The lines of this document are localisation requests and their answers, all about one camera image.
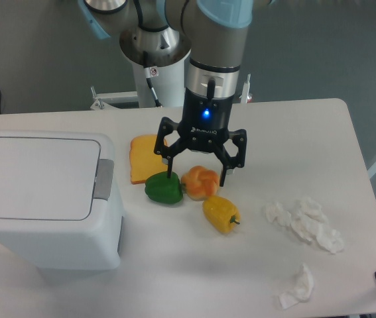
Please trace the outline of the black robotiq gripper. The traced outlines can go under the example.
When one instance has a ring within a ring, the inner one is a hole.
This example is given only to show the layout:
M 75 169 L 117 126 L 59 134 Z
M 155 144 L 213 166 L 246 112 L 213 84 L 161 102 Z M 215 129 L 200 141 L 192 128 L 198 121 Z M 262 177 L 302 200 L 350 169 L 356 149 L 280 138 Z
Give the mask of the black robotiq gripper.
M 174 158 L 185 150 L 214 153 L 221 162 L 219 186 L 223 187 L 228 173 L 245 165 L 247 131 L 229 131 L 228 124 L 233 97 L 208 99 L 189 89 L 185 92 L 182 119 L 179 123 L 163 117 L 158 126 L 154 153 L 167 161 L 166 177 L 171 178 Z M 176 131 L 179 138 L 170 146 L 164 144 L 166 136 Z M 230 154 L 225 144 L 236 152 Z

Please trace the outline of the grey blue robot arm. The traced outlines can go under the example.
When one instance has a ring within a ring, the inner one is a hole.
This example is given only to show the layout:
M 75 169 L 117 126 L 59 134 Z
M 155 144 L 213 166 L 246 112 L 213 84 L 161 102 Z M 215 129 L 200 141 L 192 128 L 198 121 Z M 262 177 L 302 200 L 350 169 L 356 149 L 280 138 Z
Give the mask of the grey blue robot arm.
M 228 129 L 253 10 L 264 1 L 82 1 L 88 20 L 118 35 L 124 55 L 152 69 L 189 59 L 182 118 L 163 117 L 155 154 L 171 166 L 191 150 L 215 154 L 222 174 L 245 165 L 247 133 Z

